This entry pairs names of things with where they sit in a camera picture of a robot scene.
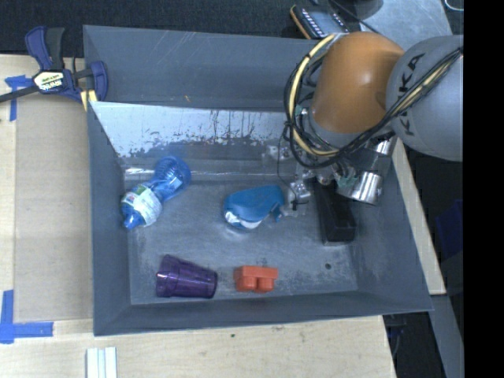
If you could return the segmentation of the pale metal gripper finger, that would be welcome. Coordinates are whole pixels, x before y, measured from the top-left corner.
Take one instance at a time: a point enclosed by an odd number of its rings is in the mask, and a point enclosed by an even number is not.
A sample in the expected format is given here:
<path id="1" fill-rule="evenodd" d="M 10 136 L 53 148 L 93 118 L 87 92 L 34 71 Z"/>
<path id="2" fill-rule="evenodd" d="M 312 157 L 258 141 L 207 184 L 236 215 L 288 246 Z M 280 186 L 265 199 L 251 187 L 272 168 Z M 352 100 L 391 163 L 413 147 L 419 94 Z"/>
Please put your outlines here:
<path id="1" fill-rule="evenodd" d="M 311 193 L 303 180 L 295 180 L 284 188 L 284 205 L 282 214 L 285 217 L 305 216 L 311 200 Z"/>
<path id="2" fill-rule="evenodd" d="M 291 150 L 282 145 L 267 145 L 262 155 L 265 161 L 290 161 L 292 159 Z"/>

